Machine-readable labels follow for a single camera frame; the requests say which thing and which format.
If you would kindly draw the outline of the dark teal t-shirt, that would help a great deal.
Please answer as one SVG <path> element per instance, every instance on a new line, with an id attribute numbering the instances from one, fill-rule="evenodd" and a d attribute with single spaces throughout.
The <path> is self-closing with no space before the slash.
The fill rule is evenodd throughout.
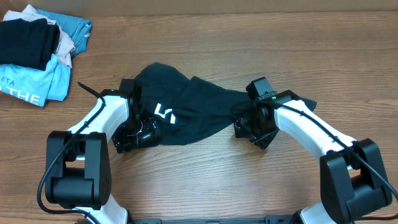
<path id="1" fill-rule="evenodd" d="M 221 131 L 233 122 L 232 106 L 249 99 L 161 63 L 147 66 L 134 80 L 142 87 L 144 111 L 159 124 L 162 145 L 183 146 Z"/>

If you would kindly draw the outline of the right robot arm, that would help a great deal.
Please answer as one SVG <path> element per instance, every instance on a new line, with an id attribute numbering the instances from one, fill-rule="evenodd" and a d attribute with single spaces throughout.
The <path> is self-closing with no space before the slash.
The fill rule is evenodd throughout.
<path id="1" fill-rule="evenodd" d="M 252 81 L 246 91 L 249 106 L 231 115 L 237 138 L 266 149 L 283 131 L 298 141 L 320 168 L 320 202 L 292 215 L 268 215 L 265 223 L 356 223 L 391 221 L 397 215 L 375 217 L 373 212 L 389 206 L 397 190 L 389 183 L 379 146 L 369 138 L 358 141 L 345 135 L 313 111 L 316 102 L 290 90 L 276 92 L 266 78 Z"/>

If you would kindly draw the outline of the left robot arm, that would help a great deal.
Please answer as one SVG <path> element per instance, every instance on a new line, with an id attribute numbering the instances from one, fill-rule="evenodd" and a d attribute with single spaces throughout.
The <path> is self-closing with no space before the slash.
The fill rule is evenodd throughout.
<path id="1" fill-rule="evenodd" d="M 97 103 L 78 124 L 49 134 L 37 202 L 47 213 L 79 213 L 88 223 L 133 223 L 130 211 L 111 194 L 108 143 L 113 142 L 119 154 L 157 146 L 162 138 L 159 124 L 144 111 L 142 86 L 134 80 L 100 93 L 81 87 Z"/>

